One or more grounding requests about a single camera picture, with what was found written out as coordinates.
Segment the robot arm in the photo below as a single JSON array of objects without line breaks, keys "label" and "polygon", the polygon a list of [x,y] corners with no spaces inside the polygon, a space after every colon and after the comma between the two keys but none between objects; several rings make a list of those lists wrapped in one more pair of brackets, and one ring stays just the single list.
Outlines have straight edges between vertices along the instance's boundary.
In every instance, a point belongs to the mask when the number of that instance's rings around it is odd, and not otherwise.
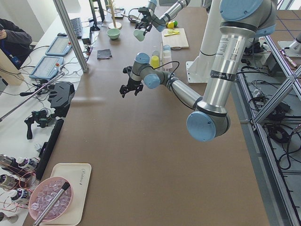
[{"label": "robot arm", "polygon": [[174,73],[159,71],[150,65],[145,53],[138,53],[132,66],[124,68],[129,76],[121,95],[143,87],[155,89],[166,86],[187,107],[192,109],[186,125],[190,135],[201,142],[223,135],[230,127],[226,102],[235,81],[246,42],[250,38],[266,36],[276,26],[275,0],[223,0],[219,5],[221,39],[203,96],[185,85]]},{"label": "robot arm", "polygon": [[135,25],[134,36],[143,41],[147,32],[150,32],[154,26],[159,32],[162,32],[166,24],[172,21],[177,13],[183,8],[187,7],[190,0],[177,0],[162,16],[157,17],[155,15],[155,9],[157,7],[156,0],[149,0],[147,5],[138,8],[138,12],[142,14],[142,19]]}]

